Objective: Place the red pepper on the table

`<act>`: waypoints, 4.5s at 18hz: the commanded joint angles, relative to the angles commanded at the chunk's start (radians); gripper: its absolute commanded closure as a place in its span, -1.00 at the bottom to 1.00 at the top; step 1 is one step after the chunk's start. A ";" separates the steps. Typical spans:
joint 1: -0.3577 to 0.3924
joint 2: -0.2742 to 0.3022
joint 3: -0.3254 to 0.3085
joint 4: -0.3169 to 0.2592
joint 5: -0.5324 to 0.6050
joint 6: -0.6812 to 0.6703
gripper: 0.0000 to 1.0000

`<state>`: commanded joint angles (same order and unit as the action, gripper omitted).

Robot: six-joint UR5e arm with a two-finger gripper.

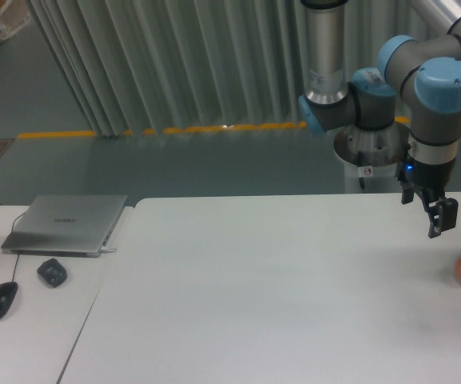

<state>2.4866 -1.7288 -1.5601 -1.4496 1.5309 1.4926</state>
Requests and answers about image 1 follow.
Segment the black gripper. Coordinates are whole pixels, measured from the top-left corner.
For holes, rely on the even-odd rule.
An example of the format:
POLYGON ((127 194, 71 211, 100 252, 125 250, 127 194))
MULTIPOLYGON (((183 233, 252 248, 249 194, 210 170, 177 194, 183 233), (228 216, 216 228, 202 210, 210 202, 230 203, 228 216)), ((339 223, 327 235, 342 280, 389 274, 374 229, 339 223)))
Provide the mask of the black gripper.
POLYGON ((445 195, 455 161, 427 164, 416 160, 409 150, 411 146, 403 144, 402 157, 395 171, 395 179, 401 186, 401 203, 409 204, 415 195, 419 196, 430 219, 428 237, 436 238, 454 229, 457 223, 458 201, 445 195))

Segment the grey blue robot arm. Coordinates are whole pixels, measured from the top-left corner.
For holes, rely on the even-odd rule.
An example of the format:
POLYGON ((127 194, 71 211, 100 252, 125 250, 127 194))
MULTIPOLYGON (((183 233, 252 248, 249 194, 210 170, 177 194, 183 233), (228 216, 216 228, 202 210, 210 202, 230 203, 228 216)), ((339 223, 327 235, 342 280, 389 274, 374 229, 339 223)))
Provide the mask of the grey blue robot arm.
POLYGON ((420 198, 429 236, 455 227, 458 202, 445 195, 461 138, 461 1, 413 1, 437 33, 419 42, 398 35, 383 44, 372 68, 343 74, 345 2, 305 1, 309 81, 299 109, 313 132, 354 126, 336 153, 370 166, 365 134, 389 134, 402 203, 420 198))

